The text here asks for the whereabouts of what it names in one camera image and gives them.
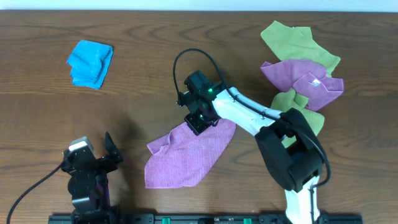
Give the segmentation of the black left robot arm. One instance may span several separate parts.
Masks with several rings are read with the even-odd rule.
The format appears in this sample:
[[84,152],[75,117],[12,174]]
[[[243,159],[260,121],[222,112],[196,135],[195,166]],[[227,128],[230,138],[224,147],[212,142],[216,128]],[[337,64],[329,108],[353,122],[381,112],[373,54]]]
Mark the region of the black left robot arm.
[[122,222],[120,209],[110,202],[107,174],[118,169],[123,155],[108,132],[104,136],[104,148],[107,155],[96,158],[94,147],[84,136],[72,141],[63,151],[61,170],[71,176],[68,191],[75,207],[72,223]]

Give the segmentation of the purple microfiber cloth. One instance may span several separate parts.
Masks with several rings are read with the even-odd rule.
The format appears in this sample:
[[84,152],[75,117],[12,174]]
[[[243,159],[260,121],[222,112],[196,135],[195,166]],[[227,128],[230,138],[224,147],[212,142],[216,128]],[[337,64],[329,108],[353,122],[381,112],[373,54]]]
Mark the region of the purple microfiber cloth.
[[236,125],[221,119],[216,126],[195,135],[183,123],[147,144],[151,157],[144,168],[147,189],[196,186],[214,166],[232,140]]

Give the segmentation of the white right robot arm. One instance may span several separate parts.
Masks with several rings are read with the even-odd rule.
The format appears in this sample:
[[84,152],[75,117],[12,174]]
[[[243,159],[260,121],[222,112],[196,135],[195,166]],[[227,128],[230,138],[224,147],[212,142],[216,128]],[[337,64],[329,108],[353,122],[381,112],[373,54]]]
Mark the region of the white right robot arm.
[[227,119],[253,135],[267,170],[285,190],[287,219],[314,223],[320,216],[315,187],[325,157],[302,113],[267,108],[222,83],[184,84],[187,91],[179,94],[180,103],[189,110],[185,121],[193,133],[198,136]]

